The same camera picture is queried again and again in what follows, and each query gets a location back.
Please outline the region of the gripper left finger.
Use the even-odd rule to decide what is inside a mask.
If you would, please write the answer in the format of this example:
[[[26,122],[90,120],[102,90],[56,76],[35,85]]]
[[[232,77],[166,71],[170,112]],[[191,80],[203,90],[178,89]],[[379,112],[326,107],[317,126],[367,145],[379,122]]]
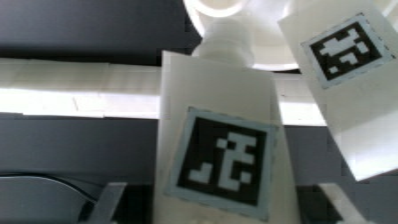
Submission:
[[[113,224],[125,188],[125,182],[111,182],[107,184],[86,224]]]

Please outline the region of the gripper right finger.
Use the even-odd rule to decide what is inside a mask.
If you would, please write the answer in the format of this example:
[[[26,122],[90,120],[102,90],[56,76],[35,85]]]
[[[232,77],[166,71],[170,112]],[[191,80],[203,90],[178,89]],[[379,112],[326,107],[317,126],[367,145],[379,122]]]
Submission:
[[[358,207],[340,185],[337,183],[322,183],[321,188],[342,216],[342,220],[337,224],[374,224],[358,210]]]

